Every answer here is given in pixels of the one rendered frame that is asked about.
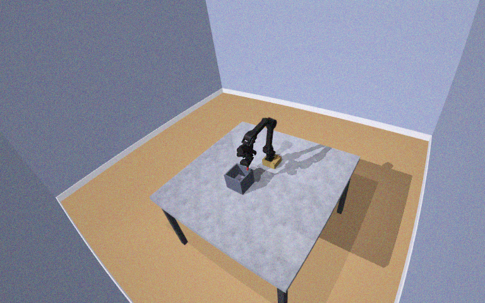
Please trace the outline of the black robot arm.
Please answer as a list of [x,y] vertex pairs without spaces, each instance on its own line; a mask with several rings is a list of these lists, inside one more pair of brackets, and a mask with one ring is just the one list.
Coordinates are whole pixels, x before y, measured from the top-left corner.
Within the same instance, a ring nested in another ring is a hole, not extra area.
[[257,135],[266,126],[267,128],[266,145],[263,147],[263,152],[266,153],[265,160],[272,162],[272,160],[275,158],[273,156],[275,156],[275,152],[276,152],[273,150],[273,146],[272,146],[273,130],[276,127],[276,125],[277,125],[276,119],[273,119],[271,117],[263,118],[253,130],[248,131],[244,135],[244,138],[241,141],[242,145],[240,145],[239,148],[237,148],[237,157],[244,158],[246,152],[253,151],[253,143],[255,143]]

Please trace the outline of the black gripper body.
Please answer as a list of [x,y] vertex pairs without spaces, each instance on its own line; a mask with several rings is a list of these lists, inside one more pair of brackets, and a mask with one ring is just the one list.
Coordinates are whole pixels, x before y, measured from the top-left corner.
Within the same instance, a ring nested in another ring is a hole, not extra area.
[[252,157],[253,157],[253,154],[254,154],[254,155],[256,155],[256,151],[255,151],[255,150],[246,152],[246,153],[245,153],[245,156],[244,156],[244,157],[245,157],[245,159],[242,159],[242,160],[240,161],[240,165],[243,165],[243,166],[247,166],[247,167],[248,167],[249,162],[250,162],[250,160],[251,160],[251,159],[252,159]]

